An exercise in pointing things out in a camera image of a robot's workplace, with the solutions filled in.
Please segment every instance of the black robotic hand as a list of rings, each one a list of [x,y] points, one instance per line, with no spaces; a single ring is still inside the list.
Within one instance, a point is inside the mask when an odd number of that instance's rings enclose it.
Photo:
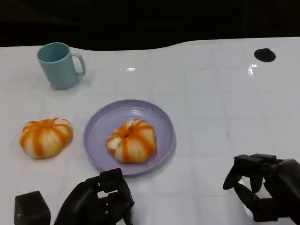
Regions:
[[[108,193],[98,198],[98,192]],[[78,184],[63,203],[54,225],[132,225],[134,205],[121,169],[100,173]]]
[[[239,181],[250,178],[251,190]],[[264,186],[272,198],[260,199],[256,193]],[[254,221],[277,221],[290,217],[300,225],[300,164],[294,159],[277,159],[272,155],[240,155],[227,175],[223,189],[234,188],[253,213]]]

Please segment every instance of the pumpkin-shaped bread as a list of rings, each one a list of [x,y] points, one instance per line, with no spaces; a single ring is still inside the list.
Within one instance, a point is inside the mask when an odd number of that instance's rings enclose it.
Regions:
[[[153,126],[144,120],[130,120],[112,133],[106,147],[121,163],[143,163],[156,151]]]
[[[48,158],[58,154],[73,138],[73,129],[66,119],[54,118],[28,122],[20,145],[32,158]]]

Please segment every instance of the orange pumpkin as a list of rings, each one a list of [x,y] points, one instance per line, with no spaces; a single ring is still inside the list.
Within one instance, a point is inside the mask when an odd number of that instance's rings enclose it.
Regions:
[[[156,151],[153,126],[144,120],[130,120],[112,133],[106,146],[121,163],[143,163]]]
[[[58,154],[73,138],[73,129],[66,119],[54,118],[28,122],[20,145],[32,158],[48,158]]]

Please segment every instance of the white tabletop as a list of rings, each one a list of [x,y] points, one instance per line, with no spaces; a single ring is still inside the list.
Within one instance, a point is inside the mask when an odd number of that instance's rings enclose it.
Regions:
[[[254,58],[254,50],[263,47],[276,54],[274,62]],[[177,134],[176,153],[166,165],[127,179],[134,225],[254,224],[235,193],[222,190],[233,157],[257,152],[300,158],[300,38],[194,41],[144,51],[73,49],[88,71],[64,91],[50,88],[38,49],[0,48],[3,225],[13,224],[14,197],[35,190],[48,204],[53,224],[76,184],[99,174],[85,154],[83,133],[89,118],[117,99],[157,104]],[[53,117],[72,123],[72,143],[57,157],[30,159],[19,145],[23,126]]]

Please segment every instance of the mug handle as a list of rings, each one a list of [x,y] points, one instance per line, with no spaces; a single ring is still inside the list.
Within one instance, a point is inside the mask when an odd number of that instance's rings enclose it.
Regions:
[[[85,75],[85,63],[84,63],[84,60],[83,60],[83,57],[81,54],[78,54],[78,53],[71,53],[71,56],[72,57],[77,57],[81,63],[81,66],[82,66],[82,76]]]

